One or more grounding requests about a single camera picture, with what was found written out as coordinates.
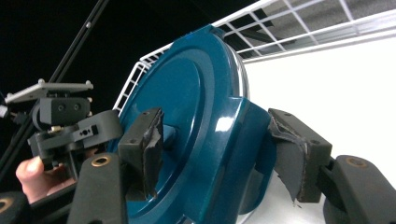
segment human hand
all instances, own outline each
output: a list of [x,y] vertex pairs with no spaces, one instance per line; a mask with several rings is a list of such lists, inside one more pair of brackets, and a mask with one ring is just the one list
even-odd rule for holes
[[29,203],[34,203],[76,182],[73,178],[67,178],[66,170],[62,165],[44,171],[44,163],[39,157],[21,162],[16,175]]

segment black background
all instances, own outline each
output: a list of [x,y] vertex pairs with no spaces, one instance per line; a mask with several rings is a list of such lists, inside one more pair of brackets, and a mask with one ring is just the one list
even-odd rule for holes
[[[49,80],[79,29],[95,6],[95,0],[1,1],[0,92],[17,92]],[[94,90],[92,112],[111,109],[125,79],[138,59],[176,38],[225,17],[254,0],[140,0],[109,1],[63,82],[90,80]],[[14,110],[30,110],[31,104]],[[0,119],[0,155],[19,126]],[[22,149],[0,191],[20,189],[17,165],[31,157]]]

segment wire rack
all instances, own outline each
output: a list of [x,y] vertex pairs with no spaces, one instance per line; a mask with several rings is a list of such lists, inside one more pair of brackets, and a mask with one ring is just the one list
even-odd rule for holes
[[[212,23],[243,63],[396,36],[395,0],[261,0]],[[140,58],[114,108],[122,111],[140,78],[172,44]]]

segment blue container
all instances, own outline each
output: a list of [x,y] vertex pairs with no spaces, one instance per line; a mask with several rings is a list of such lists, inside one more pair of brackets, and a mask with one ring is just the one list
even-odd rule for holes
[[206,26],[175,41],[120,115],[127,131],[140,113],[161,107],[164,125],[177,131],[163,152],[158,198],[128,202],[131,223],[235,223],[262,200],[276,160],[270,117],[241,97],[241,64],[221,35]]

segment white wall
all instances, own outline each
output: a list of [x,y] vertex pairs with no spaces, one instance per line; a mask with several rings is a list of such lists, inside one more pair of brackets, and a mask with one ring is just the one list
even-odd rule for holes
[[[332,143],[332,156],[373,164],[396,188],[396,38],[246,64],[250,100],[290,112]],[[248,223],[323,223],[273,176]]]

